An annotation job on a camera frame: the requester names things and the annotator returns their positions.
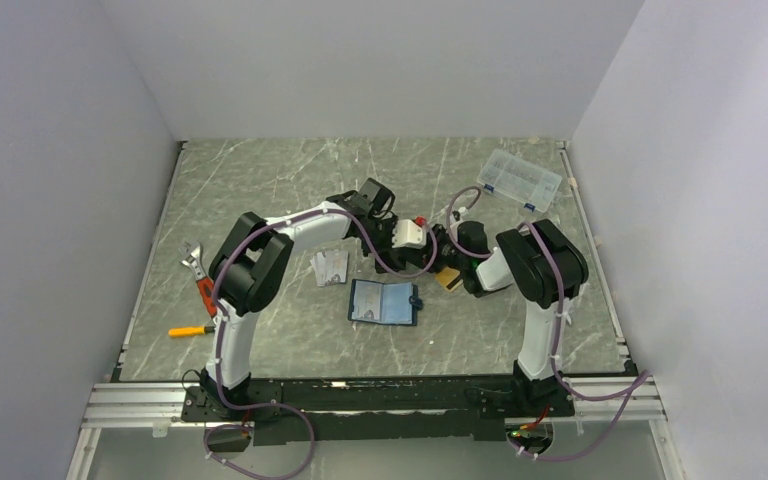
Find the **blue leather card holder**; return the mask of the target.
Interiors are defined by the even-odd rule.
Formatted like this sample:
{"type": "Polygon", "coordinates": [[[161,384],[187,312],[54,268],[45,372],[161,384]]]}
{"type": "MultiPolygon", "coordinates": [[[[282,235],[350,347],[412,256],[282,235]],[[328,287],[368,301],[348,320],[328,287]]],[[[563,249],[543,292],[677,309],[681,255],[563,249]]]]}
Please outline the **blue leather card holder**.
{"type": "Polygon", "coordinates": [[[348,302],[348,314],[347,319],[350,322],[360,322],[376,325],[387,326],[416,326],[418,322],[418,314],[424,308],[424,301],[420,298],[419,288],[417,285],[405,282],[405,283],[380,283],[383,286],[382,290],[382,319],[377,322],[369,321],[352,321],[350,319],[351,313],[351,291],[354,281],[368,281],[368,280],[353,280],[350,288],[349,302],[348,302]]]}

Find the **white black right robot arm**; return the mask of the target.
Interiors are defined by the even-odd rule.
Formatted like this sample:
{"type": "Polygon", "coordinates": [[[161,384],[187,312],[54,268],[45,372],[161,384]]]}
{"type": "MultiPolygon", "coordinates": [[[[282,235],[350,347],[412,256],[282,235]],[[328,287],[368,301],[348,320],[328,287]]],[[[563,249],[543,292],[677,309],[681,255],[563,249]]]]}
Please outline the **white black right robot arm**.
{"type": "Polygon", "coordinates": [[[497,234],[494,251],[488,249],[482,223],[462,221],[456,229],[455,236],[440,224],[432,229],[439,242],[435,267],[457,272],[444,284],[460,284],[477,298],[514,285],[526,299],[524,338],[510,392],[517,411],[534,415],[561,390],[555,378],[560,368],[558,311],[588,281],[585,257],[549,219],[497,234]]]}

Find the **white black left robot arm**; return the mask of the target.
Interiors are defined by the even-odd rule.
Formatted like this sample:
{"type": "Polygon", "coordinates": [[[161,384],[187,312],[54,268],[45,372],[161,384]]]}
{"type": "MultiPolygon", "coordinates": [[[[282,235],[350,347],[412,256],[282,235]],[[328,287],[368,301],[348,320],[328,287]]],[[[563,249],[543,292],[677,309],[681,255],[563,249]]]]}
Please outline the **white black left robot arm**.
{"type": "Polygon", "coordinates": [[[294,254],[358,238],[380,270],[405,277],[413,264],[423,273],[430,271],[440,241],[423,225],[418,245],[398,245],[399,219],[389,213],[394,202],[389,188],[369,178],[359,189],[329,196],[307,210],[274,218],[246,212],[238,218],[209,268],[219,322],[200,386],[218,417],[232,420],[246,409],[258,317],[278,294],[294,254]]]}

